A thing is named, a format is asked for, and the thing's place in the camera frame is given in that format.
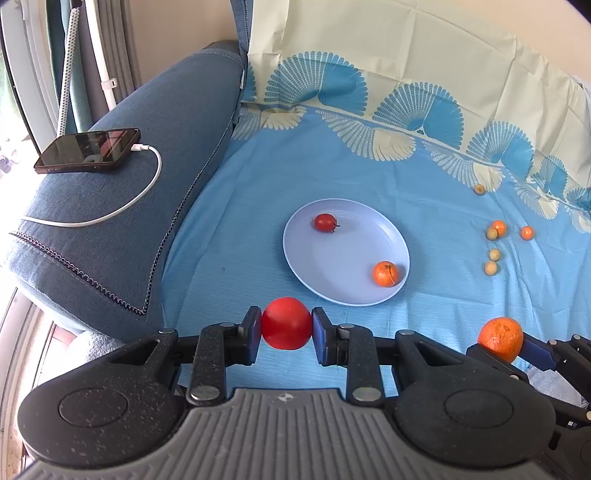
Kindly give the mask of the small orange mandarin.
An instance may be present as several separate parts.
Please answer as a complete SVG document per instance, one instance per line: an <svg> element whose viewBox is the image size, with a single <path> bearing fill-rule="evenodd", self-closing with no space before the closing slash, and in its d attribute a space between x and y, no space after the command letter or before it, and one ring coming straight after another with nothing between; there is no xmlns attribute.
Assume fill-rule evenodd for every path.
<svg viewBox="0 0 591 480"><path fill-rule="evenodd" d="M512 363L519 355L524 342L521 325L512 318L498 317L489 320L481 329L478 343L502 360Z"/></svg>
<svg viewBox="0 0 591 480"><path fill-rule="evenodd" d="M494 228L497 231L498 237L501 238L503 236L506 235L507 233L507 225L504 221L502 220L495 220L492 224L491 227Z"/></svg>
<svg viewBox="0 0 591 480"><path fill-rule="evenodd" d="M535 232L534 232L534 229L532 227L530 227L530 226L524 226L521 229L520 234L521 234L521 237L524 240L529 241L529 240L532 240L534 238Z"/></svg>

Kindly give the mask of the orange mandarin with stem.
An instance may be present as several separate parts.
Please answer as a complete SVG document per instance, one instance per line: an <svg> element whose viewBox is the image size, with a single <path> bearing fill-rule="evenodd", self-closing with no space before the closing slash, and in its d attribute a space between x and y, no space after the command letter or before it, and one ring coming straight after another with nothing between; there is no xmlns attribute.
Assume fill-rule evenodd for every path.
<svg viewBox="0 0 591 480"><path fill-rule="evenodd" d="M390 261L381 261L374 266L373 279L381 287L391 288L398 284L400 273L396 264Z"/></svg>

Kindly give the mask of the red cherry tomato with stem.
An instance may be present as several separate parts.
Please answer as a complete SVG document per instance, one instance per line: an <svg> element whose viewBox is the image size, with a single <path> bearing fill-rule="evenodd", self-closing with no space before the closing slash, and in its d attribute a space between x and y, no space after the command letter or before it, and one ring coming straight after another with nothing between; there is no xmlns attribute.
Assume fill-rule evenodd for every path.
<svg viewBox="0 0 591 480"><path fill-rule="evenodd" d="M329 213L318 214L314 220L315 229L324 233L332 233L339 228L339 223L334 215Z"/></svg>

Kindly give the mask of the lavender round plate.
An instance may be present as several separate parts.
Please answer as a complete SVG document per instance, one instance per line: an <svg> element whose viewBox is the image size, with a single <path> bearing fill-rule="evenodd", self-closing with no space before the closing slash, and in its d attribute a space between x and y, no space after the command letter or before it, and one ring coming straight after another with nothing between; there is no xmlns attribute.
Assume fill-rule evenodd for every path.
<svg viewBox="0 0 591 480"><path fill-rule="evenodd" d="M318 214L337 218L332 233L315 229ZM283 254L291 272L308 290L329 302L367 307L397 295L411 268L410 253L399 229L379 211L349 199L327 198L301 206L283 229ZM373 279L381 261L397 265L400 279L385 288Z"/></svg>

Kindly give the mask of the blue patterned cloth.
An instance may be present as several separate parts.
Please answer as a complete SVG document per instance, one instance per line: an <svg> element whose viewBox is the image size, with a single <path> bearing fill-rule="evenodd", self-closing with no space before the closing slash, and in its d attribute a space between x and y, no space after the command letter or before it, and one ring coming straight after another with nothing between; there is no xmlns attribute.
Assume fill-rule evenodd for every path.
<svg viewBox="0 0 591 480"><path fill-rule="evenodd" d="M162 276L167 327L197 334L288 296L337 323L383 337L410 328L456 350L499 316L543 340L589 334L587 85L453 1L250 11L238 125ZM324 198L366 204L402 233L411 268L393 298L335 304L291 272L284 226ZM507 233L489 240L495 220Z"/></svg>

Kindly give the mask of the black smartphone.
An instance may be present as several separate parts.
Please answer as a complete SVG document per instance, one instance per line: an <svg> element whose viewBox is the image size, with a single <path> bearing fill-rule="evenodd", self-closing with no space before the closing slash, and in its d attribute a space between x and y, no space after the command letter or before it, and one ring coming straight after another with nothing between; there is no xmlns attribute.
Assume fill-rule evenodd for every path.
<svg viewBox="0 0 591 480"><path fill-rule="evenodd" d="M137 128L62 135L47 146L33 168L37 174L115 170L126 162L139 140Z"/></svg>

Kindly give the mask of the grey curtain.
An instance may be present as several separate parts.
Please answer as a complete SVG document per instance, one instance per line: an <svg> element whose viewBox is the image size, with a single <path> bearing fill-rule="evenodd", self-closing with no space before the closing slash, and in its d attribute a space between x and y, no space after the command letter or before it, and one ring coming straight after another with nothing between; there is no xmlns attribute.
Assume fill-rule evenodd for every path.
<svg viewBox="0 0 591 480"><path fill-rule="evenodd" d="M141 85L127 1L1 4L1 136L42 149L82 132Z"/></svg>

